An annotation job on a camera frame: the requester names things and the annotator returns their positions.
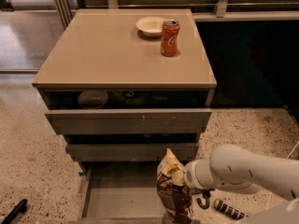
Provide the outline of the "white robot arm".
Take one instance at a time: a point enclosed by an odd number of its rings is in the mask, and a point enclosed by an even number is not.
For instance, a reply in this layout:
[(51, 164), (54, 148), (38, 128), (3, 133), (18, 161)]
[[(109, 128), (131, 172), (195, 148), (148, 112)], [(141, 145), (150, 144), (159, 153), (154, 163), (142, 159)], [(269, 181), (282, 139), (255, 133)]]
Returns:
[(191, 161), (175, 182), (199, 191), (251, 194), (267, 189), (287, 202), (234, 224), (299, 224), (299, 161), (254, 154), (236, 145), (220, 145), (207, 159)]

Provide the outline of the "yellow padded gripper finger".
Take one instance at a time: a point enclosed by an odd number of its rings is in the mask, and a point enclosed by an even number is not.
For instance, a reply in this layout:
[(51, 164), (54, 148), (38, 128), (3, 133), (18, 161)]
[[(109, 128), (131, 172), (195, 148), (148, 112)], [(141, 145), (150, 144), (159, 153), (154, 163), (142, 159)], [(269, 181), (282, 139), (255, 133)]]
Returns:
[(184, 175), (181, 170), (178, 170), (174, 172), (171, 175), (172, 183), (176, 186), (184, 186), (185, 185), (185, 180), (184, 180)]

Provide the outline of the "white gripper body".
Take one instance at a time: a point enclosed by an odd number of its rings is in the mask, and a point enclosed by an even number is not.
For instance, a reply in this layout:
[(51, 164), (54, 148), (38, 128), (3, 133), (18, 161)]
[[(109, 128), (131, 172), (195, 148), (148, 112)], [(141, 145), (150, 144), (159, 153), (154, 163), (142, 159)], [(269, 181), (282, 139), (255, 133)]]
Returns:
[(218, 189), (239, 194), (254, 194), (262, 188), (243, 178), (231, 175), (220, 175), (210, 167), (209, 159), (191, 161), (184, 166), (183, 176), (190, 189)]

